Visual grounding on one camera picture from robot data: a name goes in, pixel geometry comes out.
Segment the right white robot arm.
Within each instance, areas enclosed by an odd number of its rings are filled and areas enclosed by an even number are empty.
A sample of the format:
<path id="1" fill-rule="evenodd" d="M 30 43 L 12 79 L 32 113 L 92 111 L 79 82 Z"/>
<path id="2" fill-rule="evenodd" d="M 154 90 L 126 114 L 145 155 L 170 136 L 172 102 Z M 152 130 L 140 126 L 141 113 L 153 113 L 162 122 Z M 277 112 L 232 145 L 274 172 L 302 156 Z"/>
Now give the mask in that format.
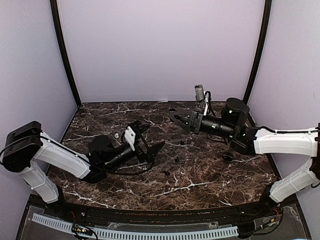
<path id="1" fill-rule="evenodd" d="M 255 213 L 266 217 L 275 205 L 307 186 L 320 181 L 320 128 L 273 130 L 266 126 L 247 127 L 250 108 L 231 97 L 225 102 L 221 116 L 200 111 L 172 111 L 171 121 L 186 132 L 200 132 L 224 138 L 230 147 L 242 155 L 293 154 L 308 156 L 306 163 L 285 178 L 265 188 Z"/>

